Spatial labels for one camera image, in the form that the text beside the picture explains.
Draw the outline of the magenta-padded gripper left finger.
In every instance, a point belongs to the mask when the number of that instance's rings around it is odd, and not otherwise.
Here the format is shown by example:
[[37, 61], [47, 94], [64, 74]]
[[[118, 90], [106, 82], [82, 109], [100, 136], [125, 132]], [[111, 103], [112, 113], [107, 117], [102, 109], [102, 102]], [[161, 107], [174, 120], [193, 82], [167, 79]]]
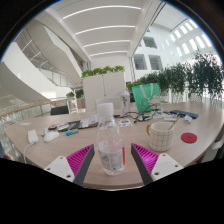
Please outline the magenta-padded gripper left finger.
[[82, 186], [94, 154], [94, 145], [91, 144], [67, 157], [57, 157], [44, 170]]

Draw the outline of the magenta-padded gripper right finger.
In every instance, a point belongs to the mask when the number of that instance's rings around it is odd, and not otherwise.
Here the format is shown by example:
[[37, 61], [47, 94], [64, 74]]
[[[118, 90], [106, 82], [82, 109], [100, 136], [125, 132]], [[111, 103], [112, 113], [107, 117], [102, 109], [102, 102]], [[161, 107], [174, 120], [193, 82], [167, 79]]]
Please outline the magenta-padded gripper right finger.
[[182, 166], [167, 153], [157, 154], [135, 143], [131, 144], [131, 154], [138, 167], [144, 185], [182, 169]]

